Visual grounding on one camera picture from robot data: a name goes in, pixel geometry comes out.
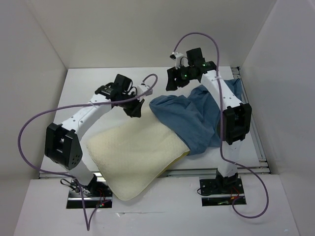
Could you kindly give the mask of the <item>blue pillowcase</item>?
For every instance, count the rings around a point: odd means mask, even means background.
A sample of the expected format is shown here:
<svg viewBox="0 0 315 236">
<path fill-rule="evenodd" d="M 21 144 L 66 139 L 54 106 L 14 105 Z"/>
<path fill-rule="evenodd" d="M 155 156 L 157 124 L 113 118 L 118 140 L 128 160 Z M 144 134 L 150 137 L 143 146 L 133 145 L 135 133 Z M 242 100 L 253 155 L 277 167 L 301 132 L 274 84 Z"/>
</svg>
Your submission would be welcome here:
<svg viewBox="0 0 315 236">
<path fill-rule="evenodd" d="M 157 119 L 174 131 L 190 149 L 190 155 L 218 148 L 217 124 L 220 111 L 212 95 L 203 86 L 195 87 L 188 97 L 161 95 L 149 103 Z"/>
</svg>

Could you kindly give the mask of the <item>cream yellow pillow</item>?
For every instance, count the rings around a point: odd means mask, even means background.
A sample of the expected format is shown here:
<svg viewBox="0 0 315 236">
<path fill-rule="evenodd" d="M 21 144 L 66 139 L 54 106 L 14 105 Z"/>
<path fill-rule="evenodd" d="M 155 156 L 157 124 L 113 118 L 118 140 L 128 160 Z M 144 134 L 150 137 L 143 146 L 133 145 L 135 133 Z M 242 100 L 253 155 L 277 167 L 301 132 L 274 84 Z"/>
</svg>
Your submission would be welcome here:
<svg viewBox="0 0 315 236">
<path fill-rule="evenodd" d="M 111 191 L 122 201 L 137 197 L 190 152 L 150 108 L 140 118 L 94 135 L 87 141 L 87 149 Z"/>
</svg>

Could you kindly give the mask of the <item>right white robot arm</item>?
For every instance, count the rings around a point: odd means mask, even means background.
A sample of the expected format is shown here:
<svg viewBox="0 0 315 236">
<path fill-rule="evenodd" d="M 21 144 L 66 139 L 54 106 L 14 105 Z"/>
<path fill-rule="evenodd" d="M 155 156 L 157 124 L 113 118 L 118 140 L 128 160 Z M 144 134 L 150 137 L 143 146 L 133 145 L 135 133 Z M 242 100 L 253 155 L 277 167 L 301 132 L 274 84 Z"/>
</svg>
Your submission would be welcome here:
<svg viewBox="0 0 315 236">
<path fill-rule="evenodd" d="M 229 193 L 238 180 L 236 163 L 242 141 L 250 131 L 252 108 L 236 97 L 221 77 L 219 68 L 214 62 L 204 59 L 200 48 L 189 50 L 185 55 L 172 52 L 170 58 L 175 65 L 167 70 L 166 90 L 175 91 L 188 85 L 191 80 L 198 80 L 220 109 L 217 131 L 222 139 L 220 153 L 223 162 L 219 164 L 216 178 L 206 193 Z"/>
</svg>

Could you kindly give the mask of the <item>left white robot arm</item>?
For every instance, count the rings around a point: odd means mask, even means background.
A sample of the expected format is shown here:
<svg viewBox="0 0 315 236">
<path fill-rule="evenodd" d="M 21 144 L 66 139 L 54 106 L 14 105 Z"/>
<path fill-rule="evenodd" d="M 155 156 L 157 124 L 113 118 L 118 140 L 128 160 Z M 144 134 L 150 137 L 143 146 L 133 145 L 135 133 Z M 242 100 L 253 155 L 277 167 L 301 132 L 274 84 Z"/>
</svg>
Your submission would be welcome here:
<svg viewBox="0 0 315 236">
<path fill-rule="evenodd" d="M 113 107 L 122 107 L 129 117 L 139 118 L 143 99 L 132 91 L 132 79 L 117 74 L 113 82 L 100 86 L 88 105 L 60 124 L 51 123 L 46 129 L 45 156 L 77 178 L 79 189 L 92 196 L 104 187 L 84 164 L 80 141 L 88 129 Z"/>
</svg>

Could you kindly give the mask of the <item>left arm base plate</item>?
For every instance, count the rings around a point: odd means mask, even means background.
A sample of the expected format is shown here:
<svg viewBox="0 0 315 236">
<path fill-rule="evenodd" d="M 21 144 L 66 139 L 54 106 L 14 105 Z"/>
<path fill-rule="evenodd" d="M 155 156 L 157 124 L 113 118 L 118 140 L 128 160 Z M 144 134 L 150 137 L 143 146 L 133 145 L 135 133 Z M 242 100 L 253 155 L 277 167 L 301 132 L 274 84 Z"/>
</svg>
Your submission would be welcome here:
<svg viewBox="0 0 315 236">
<path fill-rule="evenodd" d="M 82 191 L 83 191 L 83 196 L 85 198 L 96 198 L 97 200 L 101 200 L 101 199 L 105 200 L 105 198 L 107 197 L 112 197 L 112 192 L 110 188 L 106 184 L 103 184 L 103 182 L 98 182 L 98 186 L 96 187 L 96 190 L 88 190 L 84 186 L 82 186 Z M 70 184 L 68 197 L 71 199 L 81 197 L 77 183 L 72 182 Z"/>
</svg>

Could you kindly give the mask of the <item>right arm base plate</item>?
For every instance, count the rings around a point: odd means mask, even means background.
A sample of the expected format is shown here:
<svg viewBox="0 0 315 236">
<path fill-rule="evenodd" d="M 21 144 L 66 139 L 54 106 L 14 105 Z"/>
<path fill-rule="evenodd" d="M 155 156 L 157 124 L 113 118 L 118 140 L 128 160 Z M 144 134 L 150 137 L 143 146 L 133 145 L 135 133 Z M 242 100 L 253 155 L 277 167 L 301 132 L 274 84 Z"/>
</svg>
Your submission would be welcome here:
<svg viewBox="0 0 315 236">
<path fill-rule="evenodd" d="M 200 188 L 197 193 L 201 196 L 211 196 L 211 195 L 241 195 L 244 194 L 242 180 L 237 179 L 235 183 L 228 184 L 226 186 L 221 186 L 216 179 L 200 179 Z"/>
</svg>

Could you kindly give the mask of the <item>aluminium rail front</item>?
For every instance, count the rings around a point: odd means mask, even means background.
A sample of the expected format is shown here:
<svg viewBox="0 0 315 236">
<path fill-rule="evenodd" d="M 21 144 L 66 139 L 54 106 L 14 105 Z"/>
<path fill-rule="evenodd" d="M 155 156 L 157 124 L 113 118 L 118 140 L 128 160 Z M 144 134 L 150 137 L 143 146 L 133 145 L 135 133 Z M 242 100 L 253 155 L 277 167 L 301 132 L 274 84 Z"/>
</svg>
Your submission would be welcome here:
<svg viewBox="0 0 315 236">
<path fill-rule="evenodd" d="M 268 167 L 259 167 L 251 169 L 256 174 L 270 174 L 270 169 Z M 160 174 L 158 177 L 203 177 L 203 176 L 216 176 L 215 169 L 196 169 L 196 170 L 167 170 Z M 62 178 L 61 175 L 52 174 L 39 174 L 39 179 L 49 179 L 49 178 Z"/>
</svg>

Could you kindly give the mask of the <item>aluminium rail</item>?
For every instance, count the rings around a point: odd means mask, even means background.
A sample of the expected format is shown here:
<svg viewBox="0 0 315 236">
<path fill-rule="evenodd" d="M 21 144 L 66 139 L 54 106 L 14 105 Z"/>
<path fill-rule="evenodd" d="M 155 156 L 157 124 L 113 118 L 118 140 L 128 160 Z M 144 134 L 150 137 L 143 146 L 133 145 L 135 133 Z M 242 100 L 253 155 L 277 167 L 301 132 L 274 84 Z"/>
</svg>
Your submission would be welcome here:
<svg viewBox="0 0 315 236">
<path fill-rule="evenodd" d="M 256 174 L 270 174 L 270 169 L 268 167 L 259 167 L 251 169 Z M 203 177 L 203 176 L 216 176 L 215 169 L 196 169 L 196 170 L 167 170 L 160 174 L 158 177 Z M 49 178 L 62 178 L 61 175 L 52 174 L 39 174 L 39 179 L 49 179 Z"/>
<path fill-rule="evenodd" d="M 241 77 L 241 74 L 240 74 L 240 69 L 241 68 L 239 66 L 238 67 L 231 67 L 231 72 L 232 72 L 232 75 L 233 75 L 234 79 L 240 79 L 241 80 L 242 100 L 244 102 L 246 102 L 246 103 L 249 103 L 249 99 L 248 99 L 248 96 L 247 96 L 247 93 L 246 93 L 246 90 L 245 90 L 245 87 L 244 87 L 244 83 L 242 81 L 242 77 Z M 268 161 L 266 159 L 264 149 L 262 147 L 261 139 L 260 139 L 260 136 L 259 136 L 256 124 L 255 124 L 253 113 L 252 113 L 252 116 L 251 116 L 250 133 L 251 133 L 251 136 L 252 136 L 252 140 L 253 140 L 253 144 L 254 144 L 254 147 L 255 147 L 255 151 L 257 153 L 257 157 L 258 157 L 258 161 L 259 161 L 259 167 L 261 169 L 266 169 L 266 168 L 269 169 L 269 164 L 268 164 Z"/>
</svg>

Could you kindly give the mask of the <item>aluminium rail right side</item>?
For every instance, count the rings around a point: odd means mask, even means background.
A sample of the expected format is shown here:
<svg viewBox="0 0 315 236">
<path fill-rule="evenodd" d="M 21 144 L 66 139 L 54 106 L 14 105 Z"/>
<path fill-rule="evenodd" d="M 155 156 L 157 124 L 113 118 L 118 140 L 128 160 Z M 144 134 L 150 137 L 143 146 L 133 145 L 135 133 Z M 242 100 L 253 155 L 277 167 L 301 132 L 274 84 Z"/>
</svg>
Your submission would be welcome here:
<svg viewBox="0 0 315 236">
<path fill-rule="evenodd" d="M 242 100 L 244 102 L 246 102 L 246 103 L 249 103 L 249 99 L 248 99 L 248 96 L 247 96 L 247 93 L 246 93 L 246 90 L 245 90 L 245 87 L 244 87 L 244 83 L 242 81 L 242 77 L 241 77 L 241 74 L 240 74 L 240 69 L 241 68 L 239 66 L 238 67 L 231 67 L 231 72 L 232 72 L 232 75 L 233 75 L 234 79 L 240 79 L 241 80 Z M 266 159 L 264 149 L 262 147 L 261 139 L 260 139 L 260 136 L 259 136 L 256 124 L 255 124 L 253 113 L 252 113 L 252 116 L 251 116 L 250 133 L 251 133 L 251 136 L 252 136 L 252 140 L 253 140 L 253 144 L 254 144 L 254 147 L 255 147 L 255 151 L 257 153 L 257 157 L 258 157 L 258 161 L 259 161 L 259 167 L 261 169 L 266 169 L 266 168 L 269 169 L 269 164 L 268 164 L 268 161 Z"/>
</svg>

